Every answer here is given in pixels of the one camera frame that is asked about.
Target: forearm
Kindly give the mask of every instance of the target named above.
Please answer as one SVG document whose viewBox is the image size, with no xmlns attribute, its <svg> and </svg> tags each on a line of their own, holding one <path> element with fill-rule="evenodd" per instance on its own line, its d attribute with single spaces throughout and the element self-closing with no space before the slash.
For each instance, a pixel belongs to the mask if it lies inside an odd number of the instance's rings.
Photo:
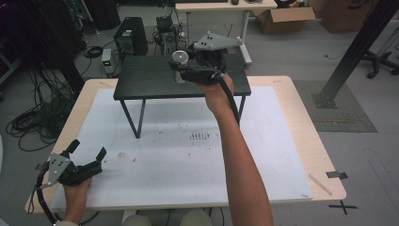
<svg viewBox="0 0 399 226">
<path fill-rule="evenodd" d="M 231 110 L 215 113 L 219 125 L 234 226 L 273 225 L 263 180 Z"/>
</svg>

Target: gray floor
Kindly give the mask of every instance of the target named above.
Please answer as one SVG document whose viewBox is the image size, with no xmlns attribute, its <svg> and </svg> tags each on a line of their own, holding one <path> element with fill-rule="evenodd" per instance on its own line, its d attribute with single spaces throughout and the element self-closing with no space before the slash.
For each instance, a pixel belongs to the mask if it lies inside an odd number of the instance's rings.
<svg viewBox="0 0 399 226">
<path fill-rule="evenodd" d="M 156 16 L 163 16 L 160 8 L 120 8 L 120 17 L 141 16 L 148 27 L 150 39 Z M 391 22 L 372 50 L 378 50 L 393 30 L 399 25 Z M 226 27 L 219 25 L 199 26 L 193 33 L 203 34 L 204 27 L 211 27 L 214 33 L 226 35 Z M 234 24 L 232 34 L 239 34 Z M 101 35 L 88 34 L 88 45 L 104 45 L 112 40 L 114 30 L 102 31 Z M 356 33 L 329 34 L 319 21 L 307 22 L 305 30 L 299 33 L 277 35 L 262 34 L 251 20 L 247 28 L 247 48 L 253 65 L 247 68 L 247 75 L 289 75 L 294 80 L 326 81 L 340 59 L 324 57 L 341 55 L 352 42 Z M 399 62 L 398 51 L 391 47 L 391 59 Z M 82 72 L 88 60 L 78 56 L 77 69 Z M 374 124 L 377 133 L 319 133 L 328 154 L 339 171 L 349 176 L 343 180 L 347 198 L 346 205 L 358 209 L 329 208 L 339 202 L 311 202 L 279 204 L 273 206 L 275 225 L 399 225 L 399 77 L 390 75 L 382 68 L 373 80 L 366 78 L 372 70 L 369 62 L 361 62 L 347 81 L 364 111 Z M 104 76 L 100 61 L 93 60 L 85 78 Z M 25 153 L 18 148 L 18 139 L 6 134 L 6 125 L 34 105 L 33 86 L 27 73 L 20 69 L 0 89 L 5 100 L 0 103 L 0 134 L 4 143 L 4 163 L 0 175 L 0 218 L 9 225 L 49 225 L 44 215 L 28 215 L 25 202 L 35 183 L 38 163 L 46 160 L 52 147 L 34 153 Z M 42 145 L 37 136 L 27 137 L 24 145 Z M 179 225 L 181 216 L 187 210 L 171 210 L 168 225 Z M 228 208 L 223 208 L 225 225 L 231 225 Z M 141 211 L 150 217 L 152 225 L 165 225 L 168 210 Z M 122 212 L 102 212 L 88 225 L 119 225 Z M 212 214 L 214 225 L 222 225 L 220 209 Z"/>
</svg>

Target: pants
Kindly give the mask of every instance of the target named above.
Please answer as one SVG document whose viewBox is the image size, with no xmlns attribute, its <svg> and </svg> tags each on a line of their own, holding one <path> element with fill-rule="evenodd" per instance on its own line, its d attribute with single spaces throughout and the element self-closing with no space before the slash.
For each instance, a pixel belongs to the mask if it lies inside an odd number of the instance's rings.
<svg viewBox="0 0 399 226">
<path fill-rule="evenodd" d="M 146 217 L 132 215 L 121 226 L 151 226 L 151 223 Z M 212 226 L 212 221 L 202 210 L 192 210 L 183 216 L 180 226 Z"/>
</svg>

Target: table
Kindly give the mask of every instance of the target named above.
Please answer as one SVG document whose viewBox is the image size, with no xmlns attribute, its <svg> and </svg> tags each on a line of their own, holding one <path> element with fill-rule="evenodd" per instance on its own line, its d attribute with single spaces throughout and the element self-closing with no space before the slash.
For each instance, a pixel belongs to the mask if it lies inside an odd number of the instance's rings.
<svg viewBox="0 0 399 226">
<path fill-rule="evenodd" d="M 243 26 L 241 28 L 241 40 L 243 40 L 243 44 L 240 45 L 241 53 L 243 54 L 246 66 L 252 64 L 252 60 L 249 56 L 247 47 L 245 45 L 246 33 L 247 33 L 247 22 L 249 18 L 249 11 L 250 10 L 267 10 L 271 8 L 276 8 L 277 4 L 273 0 L 263 0 L 262 3 L 258 4 L 250 4 L 244 0 L 241 0 L 237 6 L 231 4 L 231 0 L 227 3 L 181 3 L 176 4 L 176 9 L 178 11 L 182 11 L 186 13 L 187 19 L 187 41 L 190 41 L 190 31 L 189 31 L 189 24 L 190 24 L 190 13 L 193 11 L 211 11 L 211 10 L 243 10 Z"/>
<path fill-rule="evenodd" d="M 311 201 L 343 200 L 346 197 L 343 184 L 339 178 L 328 178 L 326 175 L 326 172 L 335 170 L 334 166 L 305 106 L 300 100 L 293 81 L 288 76 L 250 76 L 248 81 L 251 86 L 271 86 L 274 88 L 302 165 L 308 175 L 313 192 Z M 72 140 L 78 137 L 97 90 L 114 89 L 117 82 L 118 79 L 92 79 L 86 82 L 53 152 L 61 153 Z M 58 186 L 59 184 L 43 190 L 44 198 L 49 205 L 54 199 Z M 34 203 L 37 206 L 35 213 L 42 213 L 37 199 L 34 199 Z"/>
<path fill-rule="evenodd" d="M 168 66 L 168 60 L 170 56 L 128 56 L 123 61 L 114 99 L 120 101 L 136 138 L 140 138 L 146 100 L 203 97 L 202 91 L 190 83 L 177 83 L 171 79 L 174 71 Z M 246 96 L 250 95 L 247 75 L 240 66 L 242 60 L 238 55 L 225 55 L 225 60 L 226 68 L 234 80 L 234 95 L 241 96 L 241 116 Z M 125 101 L 128 100 L 142 100 L 137 129 L 126 107 Z"/>
</svg>

